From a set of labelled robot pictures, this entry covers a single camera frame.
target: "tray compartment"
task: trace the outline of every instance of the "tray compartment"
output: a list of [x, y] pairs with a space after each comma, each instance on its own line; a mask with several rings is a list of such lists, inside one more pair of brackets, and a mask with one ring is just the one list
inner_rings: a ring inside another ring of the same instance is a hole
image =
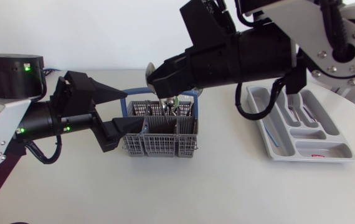
[[347, 144], [342, 142], [306, 142], [295, 143], [296, 149], [301, 156], [319, 158], [346, 158], [353, 157]]
[[[255, 105], [251, 106], [252, 111], [254, 111], [254, 113], [263, 111], [268, 105], [270, 99], [268, 90], [262, 87], [251, 87], [248, 90], [252, 93], [251, 95], [253, 97], [253, 101], [255, 102]], [[260, 129], [266, 133], [266, 127], [278, 144], [278, 146], [276, 146], [276, 144], [273, 143], [273, 139], [269, 134], [263, 135], [265, 142], [267, 140], [267, 142], [270, 143], [270, 147], [274, 154], [278, 156], [295, 155], [295, 149], [291, 143], [287, 128], [285, 127], [282, 116], [276, 106], [273, 107], [272, 112], [266, 118], [262, 119], [260, 124]]]
[[302, 90], [300, 95], [302, 96], [303, 104], [307, 106], [310, 113], [320, 123], [324, 131], [329, 135], [338, 136], [338, 128], [312, 92], [309, 90]]
[[290, 134], [296, 139], [321, 139], [326, 140], [326, 134], [315, 129], [291, 129]]

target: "gray plastic basket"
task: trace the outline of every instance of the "gray plastic basket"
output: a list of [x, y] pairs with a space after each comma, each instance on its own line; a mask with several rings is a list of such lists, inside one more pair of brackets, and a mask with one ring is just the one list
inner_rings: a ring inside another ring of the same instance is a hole
[[123, 139], [125, 150], [132, 157], [192, 158], [197, 149], [198, 120], [194, 117], [145, 116], [141, 130], [128, 133]]
[[197, 149], [198, 120], [179, 118], [179, 134], [177, 136], [179, 157], [192, 158]]
[[146, 132], [143, 133], [144, 150], [149, 157], [173, 157], [178, 133], [178, 119], [163, 116], [144, 117]]
[[[128, 95], [151, 93], [148, 88], [125, 90]], [[198, 95], [196, 91], [184, 92], [193, 96], [194, 102], [181, 101], [176, 116], [168, 108], [164, 113], [159, 101], [131, 101], [121, 99], [122, 114], [144, 117], [143, 125], [125, 137], [124, 148], [132, 157], [179, 157], [192, 158], [197, 149]]]

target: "white table surface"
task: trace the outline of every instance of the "white table surface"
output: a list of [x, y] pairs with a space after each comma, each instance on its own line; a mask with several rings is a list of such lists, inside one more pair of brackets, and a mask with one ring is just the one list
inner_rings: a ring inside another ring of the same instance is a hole
[[[49, 93], [63, 74], [49, 77]], [[120, 90], [145, 86], [143, 70], [88, 75]], [[315, 84], [306, 88], [355, 153], [355, 105]], [[204, 90], [192, 159], [129, 157], [122, 142], [102, 153], [89, 130], [64, 135], [55, 164], [27, 152], [0, 190], [0, 223], [355, 223], [355, 163], [271, 161], [256, 123], [235, 109], [234, 93], [235, 85]], [[121, 116], [119, 101], [97, 109], [104, 121]], [[36, 142], [53, 153], [55, 138]]]

